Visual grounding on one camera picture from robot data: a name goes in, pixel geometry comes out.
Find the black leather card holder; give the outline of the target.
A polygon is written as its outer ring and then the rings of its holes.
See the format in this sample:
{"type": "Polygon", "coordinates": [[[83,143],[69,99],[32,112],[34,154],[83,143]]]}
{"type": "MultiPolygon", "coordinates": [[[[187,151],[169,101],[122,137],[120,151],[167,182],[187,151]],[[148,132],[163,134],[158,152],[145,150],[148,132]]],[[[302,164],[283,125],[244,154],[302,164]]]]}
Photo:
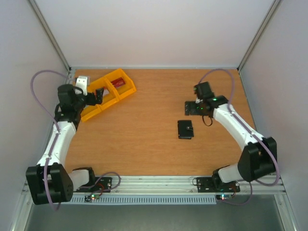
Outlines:
{"type": "Polygon", "coordinates": [[[190,140],[194,137],[191,120],[178,120],[178,138],[190,140]]]}

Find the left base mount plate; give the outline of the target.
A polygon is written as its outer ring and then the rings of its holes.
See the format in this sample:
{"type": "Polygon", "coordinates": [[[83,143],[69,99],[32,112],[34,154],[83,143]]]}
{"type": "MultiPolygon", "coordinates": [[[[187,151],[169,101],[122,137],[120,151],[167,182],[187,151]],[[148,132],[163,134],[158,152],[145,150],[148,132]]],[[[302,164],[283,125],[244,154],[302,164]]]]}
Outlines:
{"type": "Polygon", "coordinates": [[[78,193],[92,193],[96,191],[104,191],[104,192],[110,192],[111,186],[112,186],[112,178],[111,177],[103,177],[101,178],[95,185],[94,183],[99,177],[96,177],[95,180],[87,183],[86,185],[82,185],[80,188],[76,190],[78,193]]]}

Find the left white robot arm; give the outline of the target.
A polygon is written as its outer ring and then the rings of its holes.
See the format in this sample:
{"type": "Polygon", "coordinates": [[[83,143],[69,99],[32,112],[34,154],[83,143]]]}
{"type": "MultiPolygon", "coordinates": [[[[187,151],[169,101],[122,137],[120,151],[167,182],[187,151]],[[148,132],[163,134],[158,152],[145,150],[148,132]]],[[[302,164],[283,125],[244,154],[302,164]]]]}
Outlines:
{"type": "Polygon", "coordinates": [[[66,155],[81,121],[83,109],[103,102],[104,89],[88,92],[86,88],[64,84],[58,87],[59,103],[55,108],[53,132],[39,162],[26,170],[26,180],[36,205],[69,202],[74,191],[93,191],[97,180],[91,167],[67,173],[66,155]]]}

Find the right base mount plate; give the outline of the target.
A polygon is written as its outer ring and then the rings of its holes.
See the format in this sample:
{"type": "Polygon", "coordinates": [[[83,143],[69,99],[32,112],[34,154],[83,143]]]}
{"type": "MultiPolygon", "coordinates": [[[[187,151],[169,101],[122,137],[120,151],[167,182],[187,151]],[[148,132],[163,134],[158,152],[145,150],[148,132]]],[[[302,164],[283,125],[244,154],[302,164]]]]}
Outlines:
{"type": "Polygon", "coordinates": [[[239,183],[232,181],[224,183],[221,187],[217,188],[211,177],[197,177],[192,180],[193,186],[197,187],[199,193],[234,193],[240,192],[239,183]]]}

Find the yellow bin middle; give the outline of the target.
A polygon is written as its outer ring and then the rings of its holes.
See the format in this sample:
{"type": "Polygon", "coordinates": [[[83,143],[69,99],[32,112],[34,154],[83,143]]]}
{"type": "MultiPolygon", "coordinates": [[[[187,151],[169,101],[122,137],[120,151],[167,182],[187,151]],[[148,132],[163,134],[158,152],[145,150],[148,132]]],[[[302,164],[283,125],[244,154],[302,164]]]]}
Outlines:
{"type": "Polygon", "coordinates": [[[119,94],[116,88],[106,77],[101,77],[91,82],[88,86],[88,91],[94,93],[100,88],[104,89],[103,102],[101,104],[96,104],[96,108],[99,108],[101,111],[103,111],[108,107],[114,105],[115,103],[119,102],[119,94]]]}

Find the yellow bin right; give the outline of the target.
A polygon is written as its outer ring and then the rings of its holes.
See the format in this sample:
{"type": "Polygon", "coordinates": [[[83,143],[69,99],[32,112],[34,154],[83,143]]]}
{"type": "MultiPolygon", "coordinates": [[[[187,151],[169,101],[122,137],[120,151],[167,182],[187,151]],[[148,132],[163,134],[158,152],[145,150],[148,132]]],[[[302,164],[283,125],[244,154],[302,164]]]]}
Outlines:
{"type": "Polygon", "coordinates": [[[120,100],[137,91],[133,80],[121,68],[106,74],[104,77],[115,88],[120,100]]]}

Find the dark red card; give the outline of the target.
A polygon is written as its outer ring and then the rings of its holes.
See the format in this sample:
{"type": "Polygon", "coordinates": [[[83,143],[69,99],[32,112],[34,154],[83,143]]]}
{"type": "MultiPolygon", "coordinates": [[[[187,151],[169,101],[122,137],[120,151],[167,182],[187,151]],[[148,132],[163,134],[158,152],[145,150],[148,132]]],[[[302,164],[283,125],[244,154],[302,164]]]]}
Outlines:
{"type": "Polygon", "coordinates": [[[122,77],[120,77],[120,78],[117,78],[117,79],[111,81],[111,84],[117,89],[119,87],[124,86],[126,83],[125,83],[124,79],[122,77]]]}

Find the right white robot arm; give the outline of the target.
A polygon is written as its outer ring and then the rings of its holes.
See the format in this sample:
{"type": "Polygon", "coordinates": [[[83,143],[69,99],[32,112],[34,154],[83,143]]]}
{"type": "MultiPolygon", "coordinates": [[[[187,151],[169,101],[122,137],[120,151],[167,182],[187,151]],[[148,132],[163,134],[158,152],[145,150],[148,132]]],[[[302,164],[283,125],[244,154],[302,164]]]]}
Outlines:
{"type": "Polygon", "coordinates": [[[193,88],[196,100],[190,101],[197,115],[219,122],[239,145],[242,154],[236,164],[213,171],[212,184],[222,191],[229,183],[252,182],[270,173],[278,173],[277,143],[272,137],[256,132],[235,111],[225,96],[215,96],[208,82],[193,88]]]}

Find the base mount plate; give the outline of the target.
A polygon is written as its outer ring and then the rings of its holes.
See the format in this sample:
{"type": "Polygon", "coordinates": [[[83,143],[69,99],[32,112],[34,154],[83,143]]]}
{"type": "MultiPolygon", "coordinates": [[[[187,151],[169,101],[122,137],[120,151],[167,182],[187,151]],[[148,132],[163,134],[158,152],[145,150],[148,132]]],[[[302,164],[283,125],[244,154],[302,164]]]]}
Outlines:
{"type": "Polygon", "coordinates": [[[211,177],[197,177],[192,180],[193,186],[197,187],[199,193],[234,193],[240,192],[239,183],[232,181],[224,183],[221,187],[217,188],[211,177]]]}
{"type": "Polygon", "coordinates": [[[111,186],[112,186],[112,178],[111,177],[103,177],[101,178],[95,185],[94,183],[99,177],[96,177],[95,180],[87,183],[86,185],[82,185],[80,188],[76,190],[78,193],[92,193],[96,191],[104,191],[104,192],[110,192],[111,186]]]}

